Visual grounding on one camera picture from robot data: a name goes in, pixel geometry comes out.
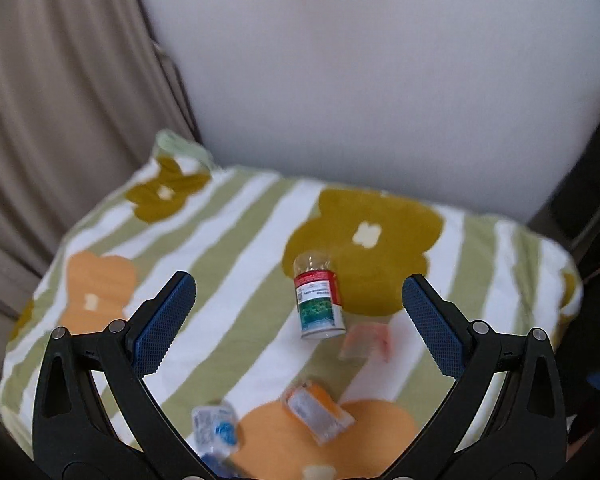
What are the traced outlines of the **red green label cup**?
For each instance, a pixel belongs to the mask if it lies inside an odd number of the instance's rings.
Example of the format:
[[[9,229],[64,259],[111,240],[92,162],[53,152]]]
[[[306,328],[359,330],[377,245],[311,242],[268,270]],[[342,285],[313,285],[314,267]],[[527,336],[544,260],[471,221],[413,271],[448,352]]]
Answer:
[[[294,294],[302,339],[328,339],[346,332],[337,275],[329,256],[304,252],[294,259]]]

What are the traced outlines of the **clear white blue cup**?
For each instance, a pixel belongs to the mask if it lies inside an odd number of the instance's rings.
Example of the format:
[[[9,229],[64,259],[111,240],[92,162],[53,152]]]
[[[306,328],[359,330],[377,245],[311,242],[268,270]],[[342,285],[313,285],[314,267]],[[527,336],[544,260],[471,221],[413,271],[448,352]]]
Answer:
[[[228,457],[239,448],[237,416],[226,404],[197,406],[192,411],[193,449],[200,456]]]

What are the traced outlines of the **blue label cup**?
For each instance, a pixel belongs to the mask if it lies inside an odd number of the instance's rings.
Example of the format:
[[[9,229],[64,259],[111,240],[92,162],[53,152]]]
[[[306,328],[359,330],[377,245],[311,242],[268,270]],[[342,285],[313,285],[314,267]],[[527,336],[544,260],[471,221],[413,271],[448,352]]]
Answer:
[[[244,476],[228,458],[207,453],[201,456],[201,460],[219,478],[240,479]]]

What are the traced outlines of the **clear pink cup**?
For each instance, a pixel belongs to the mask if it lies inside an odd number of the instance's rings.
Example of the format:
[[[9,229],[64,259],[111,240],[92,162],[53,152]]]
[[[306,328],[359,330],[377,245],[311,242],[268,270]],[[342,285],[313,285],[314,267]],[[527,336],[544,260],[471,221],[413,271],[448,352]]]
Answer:
[[[392,336],[390,326],[384,323],[358,323],[344,336],[340,360],[382,359],[389,362],[392,357]]]

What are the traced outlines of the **orange label cup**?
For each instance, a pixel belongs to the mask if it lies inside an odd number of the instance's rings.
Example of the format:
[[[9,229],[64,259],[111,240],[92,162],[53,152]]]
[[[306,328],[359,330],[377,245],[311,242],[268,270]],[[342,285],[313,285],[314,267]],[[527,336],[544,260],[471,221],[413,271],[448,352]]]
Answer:
[[[312,380],[289,388],[282,396],[282,403],[285,410],[309,430],[318,445],[336,439],[355,424],[354,417]]]

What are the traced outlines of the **striped floral blanket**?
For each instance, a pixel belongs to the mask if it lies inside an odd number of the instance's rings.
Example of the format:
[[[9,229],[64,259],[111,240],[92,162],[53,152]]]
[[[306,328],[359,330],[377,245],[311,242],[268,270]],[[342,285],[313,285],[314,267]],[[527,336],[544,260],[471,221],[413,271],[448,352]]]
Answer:
[[[301,338],[294,259],[329,255],[351,328],[390,326],[392,357],[340,360],[342,342]],[[234,463],[253,477],[298,479],[326,466],[341,478],[381,474],[451,387],[402,307],[424,274],[471,320],[502,333],[541,327],[558,339],[580,307],[568,252],[525,226],[273,171],[219,168],[200,145],[161,131],[148,162],[64,237],[7,346],[0,414],[32,445],[35,388],[50,332],[98,332],[128,318],[176,271],[196,302],[146,384],[184,438],[192,411],[226,403],[238,418]],[[355,419],[318,445],[282,403],[312,380]]]

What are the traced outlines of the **beige curtain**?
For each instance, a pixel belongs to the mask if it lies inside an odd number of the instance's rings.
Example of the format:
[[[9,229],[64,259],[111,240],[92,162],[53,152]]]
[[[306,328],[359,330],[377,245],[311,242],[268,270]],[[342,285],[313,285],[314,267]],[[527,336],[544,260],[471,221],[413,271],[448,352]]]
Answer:
[[[163,128],[197,134],[140,0],[0,0],[0,380],[61,237]]]

